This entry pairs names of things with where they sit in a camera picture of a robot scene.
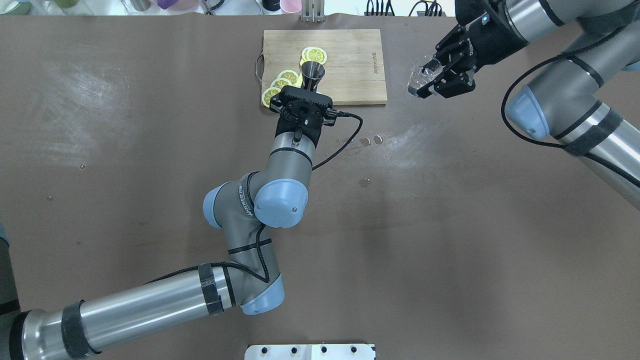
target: silver arm segment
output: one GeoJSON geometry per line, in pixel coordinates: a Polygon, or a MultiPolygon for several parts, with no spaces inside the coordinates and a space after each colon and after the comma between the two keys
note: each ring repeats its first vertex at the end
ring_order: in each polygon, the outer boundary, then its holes
{"type": "Polygon", "coordinates": [[[412,95],[473,91],[473,75],[483,66],[579,22],[584,33],[563,54],[530,70],[550,63],[504,114],[534,140],[518,136],[579,157],[640,209],[640,132],[594,96],[619,71],[640,68],[640,0],[456,0],[456,19],[433,57],[412,67],[412,95]],[[540,141],[548,135],[562,145],[540,141]]]}
{"type": "MultiPolygon", "coordinates": [[[[577,17],[605,15],[632,1],[549,1],[563,22],[577,17]]],[[[532,33],[534,24],[519,16],[515,27],[532,33]]],[[[564,53],[585,48],[615,29],[585,28],[564,53]]],[[[595,92],[619,71],[640,60],[640,22],[635,21],[602,45],[551,63],[507,105],[506,114],[522,131],[541,140],[552,135],[632,205],[640,209],[640,188],[603,165],[585,158],[597,156],[640,179],[640,131],[615,110],[602,104],[595,92]]]]}

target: black cable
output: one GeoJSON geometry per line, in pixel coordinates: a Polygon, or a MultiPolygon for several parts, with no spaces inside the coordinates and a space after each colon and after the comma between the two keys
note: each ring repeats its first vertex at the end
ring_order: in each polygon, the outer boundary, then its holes
{"type": "Polygon", "coordinates": [[[198,267],[197,267],[197,266],[192,266],[192,267],[190,267],[190,268],[184,268],[184,269],[180,269],[180,270],[178,270],[178,271],[174,271],[174,272],[172,272],[172,273],[170,273],[170,274],[166,274],[166,275],[160,276],[160,277],[158,277],[157,279],[153,279],[153,280],[151,280],[151,281],[149,281],[149,282],[145,282],[145,285],[146,285],[146,284],[150,284],[150,283],[152,283],[152,282],[156,282],[156,281],[160,281],[160,280],[165,280],[165,279],[168,279],[168,278],[170,278],[170,277],[172,277],[172,276],[180,275],[180,274],[182,274],[182,273],[190,272],[190,271],[193,271],[193,270],[198,270],[198,267]]]}
{"type": "Polygon", "coordinates": [[[349,146],[349,144],[353,141],[353,139],[355,139],[356,135],[360,132],[360,129],[362,128],[362,124],[364,123],[364,121],[362,120],[361,117],[359,117],[358,115],[352,114],[352,113],[346,113],[343,111],[340,111],[338,113],[339,117],[353,117],[354,119],[357,119],[358,121],[360,121],[358,128],[356,129],[356,131],[353,132],[353,134],[349,137],[349,139],[347,140],[346,143],[344,143],[344,145],[338,149],[338,151],[334,152],[331,156],[329,156],[328,158],[326,158],[323,162],[321,162],[320,164],[314,166],[311,168],[311,170],[315,170],[321,166],[323,166],[324,164],[328,163],[329,161],[331,161],[331,159],[335,158],[336,156],[338,156],[338,154],[340,154],[347,146],[349,146]]]}
{"type": "MultiPolygon", "coordinates": [[[[226,261],[221,262],[221,263],[211,263],[211,266],[220,266],[220,267],[227,267],[227,268],[235,268],[238,269],[242,272],[246,272],[247,274],[253,276],[254,278],[262,281],[262,282],[266,282],[268,283],[269,280],[269,269],[267,269],[267,264],[264,261],[264,256],[262,255],[262,249],[260,249],[260,234],[262,234],[262,230],[264,230],[264,228],[266,227],[266,225],[262,224],[260,226],[260,229],[258,229],[257,233],[255,234],[255,249],[258,252],[258,258],[260,259],[260,264],[262,265],[262,270],[264,271],[264,277],[260,276],[259,274],[257,274],[256,272],[254,272],[253,270],[249,269],[248,267],[244,266],[244,265],[240,265],[237,263],[228,263],[226,261]]],[[[180,269],[178,271],[174,271],[170,274],[166,274],[164,276],[160,276],[157,279],[151,280],[149,282],[146,282],[146,284],[150,284],[152,282],[156,282],[156,281],[160,281],[160,280],[164,280],[164,279],[168,279],[172,276],[176,276],[179,274],[183,274],[185,272],[190,272],[193,270],[198,270],[197,266],[191,266],[189,268],[184,268],[184,269],[180,269]]]]}
{"type": "Polygon", "coordinates": [[[409,16],[413,14],[413,11],[415,10],[415,7],[418,6],[418,4],[424,4],[424,13],[427,12],[427,9],[429,8],[429,4],[427,4],[426,1],[420,0],[417,3],[413,4],[413,8],[411,8],[411,11],[409,12],[409,16]]]}
{"type": "Polygon", "coordinates": [[[394,12],[394,7],[391,5],[391,0],[387,1],[387,9],[385,11],[385,16],[389,16],[389,10],[391,9],[391,16],[396,16],[394,12]]]}
{"type": "Polygon", "coordinates": [[[605,168],[608,168],[609,170],[611,170],[611,171],[615,172],[616,174],[620,175],[621,177],[624,177],[625,180],[627,180],[628,182],[630,182],[633,185],[636,185],[637,187],[640,188],[640,180],[636,179],[633,175],[631,175],[628,172],[624,171],[623,169],[621,169],[620,167],[618,167],[614,163],[610,162],[609,160],[605,160],[605,159],[603,159],[603,158],[601,158],[601,157],[599,157],[597,155],[591,154],[590,152],[588,152],[586,155],[584,155],[584,157],[599,163],[600,165],[604,166],[605,168]]]}
{"type": "Polygon", "coordinates": [[[438,0],[433,0],[431,6],[429,6],[429,11],[425,12],[424,16],[442,16],[442,6],[438,4],[438,0]]]}
{"type": "MultiPolygon", "coordinates": [[[[523,135],[522,133],[520,133],[518,130],[515,129],[515,127],[513,127],[511,125],[511,123],[509,122],[509,120],[507,119],[507,116],[505,114],[505,108],[507,106],[507,101],[509,99],[509,96],[511,95],[513,89],[518,86],[518,84],[524,80],[527,76],[531,75],[531,73],[533,73],[534,71],[540,69],[541,67],[544,67],[556,60],[560,60],[560,59],[565,59],[568,58],[570,56],[574,56],[577,54],[582,54],[585,53],[587,51],[593,50],[596,47],[610,41],[611,39],[613,39],[616,35],[618,35],[622,30],[625,29],[625,26],[622,26],[620,28],[615,29],[611,34],[607,35],[606,37],[603,37],[602,39],[600,39],[599,41],[582,47],[580,49],[574,50],[574,51],[570,51],[569,53],[561,53],[558,54],[552,58],[549,58],[537,65],[535,65],[534,67],[532,67],[531,69],[527,70],[524,74],[522,74],[518,79],[516,79],[516,81],[513,82],[513,84],[511,84],[511,86],[509,86],[509,88],[507,89],[507,92],[504,94],[504,97],[502,98],[502,104],[500,106],[500,115],[502,116],[502,122],[504,123],[504,125],[507,126],[507,128],[517,137],[523,139],[526,142],[535,144],[535,145],[540,145],[540,146],[546,146],[546,147],[555,147],[558,149],[564,149],[566,148],[567,145],[563,145],[560,143],[551,143],[551,142],[541,142],[538,140],[534,140],[532,138],[529,138],[525,135],[523,135]]],[[[632,183],[633,185],[637,186],[640,188],[640,180],[636,179],[633,175],[629,174],[628,172],[624,171],[622,168],[620,168],[619,166],[615,165],[614,163],[611,163],[610,161],[607,161],[597,155],[591,154],[591,153],[587,153],[586,155],[584,155],[585,158],[587,159],[591,159],[599,164],[601,164],[602,166],[608,168],[609,170],[615,172],[616,174],[620,175],[621,177],[623,177],[624,179],[626,179],[627,181],[629,181],[630,183],[632,183]]]]}

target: clear glass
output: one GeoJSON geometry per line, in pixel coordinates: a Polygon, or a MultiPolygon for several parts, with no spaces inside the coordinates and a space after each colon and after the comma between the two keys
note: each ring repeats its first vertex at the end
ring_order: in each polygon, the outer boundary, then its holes
{"type": "Polygon", "coordinates": [[[419,97],[418,89],[432,82],[442,72],[442,64],[434,57],[425,55],[417,58],[411,65],[411,76],[407,90],[409,94],[419,97]]]}

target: robotic arm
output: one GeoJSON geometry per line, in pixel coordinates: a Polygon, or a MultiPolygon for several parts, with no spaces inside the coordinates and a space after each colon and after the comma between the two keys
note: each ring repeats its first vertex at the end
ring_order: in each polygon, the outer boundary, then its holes
{"type": "Polygon", "coordinates": [[[503,116],[532,139],[521,138],[578,157],[640,209],[640,132],[594,95],[620,70],[640,70],[638,19],[640,0],[456,0],[459,24],[433,57],[413,64],[408,89],[422,98],[473,91],[483,66],[578,21],[583,34],[525,74],[549,64],[510,102],[505,97],[503,116]],[[559,143],[540,141],[548,135],[559,143]]]}
{"type": "Polygon", "coordinates": [[[182,269],[52,313],[21,312],[0,224],[0,359],[84,359],[236,305],[248,315],[279,306],[284,288],[267,226],[292,227],[302,219],[322,126],[333,125],[338,116],[356,117],[362,125],[360,117],[333,109],[330,97],[315,92],[324,76],[322,65],[308,61],[302,73],[302,88],[285,86],[271,99],[271,110],[280,118],[265,171],[222,184],[205,196],[205,218],[224,230],[230,262],[182,269]]]}

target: metal stand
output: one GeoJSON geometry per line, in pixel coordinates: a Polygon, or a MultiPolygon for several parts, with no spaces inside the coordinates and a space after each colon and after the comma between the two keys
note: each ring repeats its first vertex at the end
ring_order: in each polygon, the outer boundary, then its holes
{"type": "Polygon", "coordinates": [[[302,0],[302,22],[324,22],[324,0],[302,0]]]}

